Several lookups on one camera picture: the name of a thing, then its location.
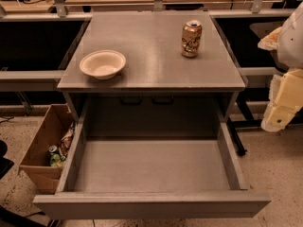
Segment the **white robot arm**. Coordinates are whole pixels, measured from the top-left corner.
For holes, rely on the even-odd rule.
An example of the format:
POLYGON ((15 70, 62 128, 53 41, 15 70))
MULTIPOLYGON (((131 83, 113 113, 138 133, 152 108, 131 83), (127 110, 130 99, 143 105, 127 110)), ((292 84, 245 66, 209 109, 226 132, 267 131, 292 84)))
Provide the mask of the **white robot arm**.
POLYGON ((258 48, 275 50, 278 61, 288 67, 283 76, 273 76, 269 103, 261 121, 265 131, 281 131, 303 108, 303 3, 283 26, 261 39, 258 48))

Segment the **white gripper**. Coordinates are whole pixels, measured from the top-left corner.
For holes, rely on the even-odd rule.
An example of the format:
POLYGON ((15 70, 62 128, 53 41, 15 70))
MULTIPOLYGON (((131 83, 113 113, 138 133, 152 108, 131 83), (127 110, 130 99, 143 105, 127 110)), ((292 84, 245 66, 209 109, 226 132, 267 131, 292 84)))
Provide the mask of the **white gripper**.
MULTIPOLYGON (((267 51, 277 50, 280 31, 281 26, 262 38, 258 42, 258 48, 267 51)), ((284 130, 302 108, 303 70, 294 68, 283 76, 274 75, 261 127, 269 132, 284 130)))

